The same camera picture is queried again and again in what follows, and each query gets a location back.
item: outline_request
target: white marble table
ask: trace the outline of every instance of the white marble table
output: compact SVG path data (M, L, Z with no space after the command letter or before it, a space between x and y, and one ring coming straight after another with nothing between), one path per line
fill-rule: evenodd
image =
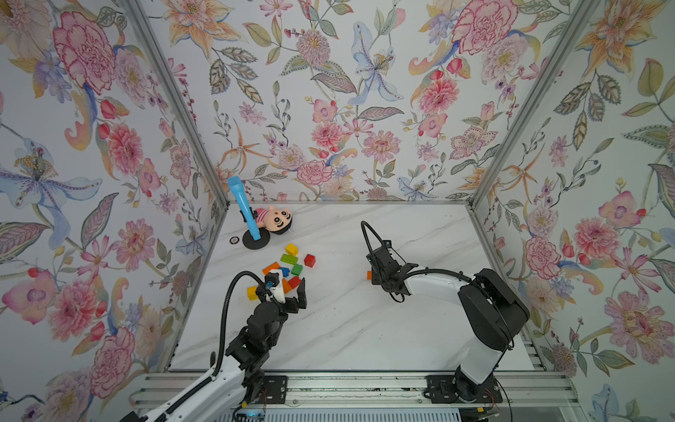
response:
M380 286L366 280L370 269L360 222L366 220L408 261L421 267L474 274L488 267L487 257L463 205L287 205L294 213L291 231L272 234L260 250L248 250L232 236L246 231L239 208L227 212L209 268L199 288L172 369L207 369L218 349L220 314L232 278L245 269L261 270L281 261L286 245L295 244L305 267L308 306L291 314L267 369L445 370L466 355L472 330L464 310L442 300L408 296L395 303ZM250 302L242 278L234 289L227 317L226 344L236 336L259 302ZM532 370L520 340L502 359L500 370Z

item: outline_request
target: wall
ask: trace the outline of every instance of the wall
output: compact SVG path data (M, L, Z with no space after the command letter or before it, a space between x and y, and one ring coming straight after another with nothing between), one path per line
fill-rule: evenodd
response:
M573 6L552 3L143 6L187 66L184 96L225 190L238 175L256 201L431 201L478 186Z
M119 420L221 207L115 0L0 0L0 75L0 420Z
M592 420L665 421L675 415L675 5L604 5L479 216L547 364Z

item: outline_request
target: yellow lego brick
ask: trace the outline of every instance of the yellow lego brick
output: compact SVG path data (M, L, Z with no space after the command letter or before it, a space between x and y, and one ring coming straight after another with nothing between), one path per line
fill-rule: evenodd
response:
M286 253L294 257L298 254L298 248L294 244L289 243L286 247Z

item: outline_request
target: green lego brick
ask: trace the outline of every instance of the green lego brick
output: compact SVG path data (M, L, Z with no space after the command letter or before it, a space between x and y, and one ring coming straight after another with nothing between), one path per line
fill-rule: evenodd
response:
M298 263L298 257L292 257L290 255L283 254L281 256L281 262L285 262L290 265L295 265Z

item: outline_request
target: doll face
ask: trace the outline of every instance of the doll face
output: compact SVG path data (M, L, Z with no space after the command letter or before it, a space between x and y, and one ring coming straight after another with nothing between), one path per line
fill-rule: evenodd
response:
M278 232L290 224L291 218L291 211L288 208L276 209L275 207L270 207L263 223L265 223L265 228L270 232Z

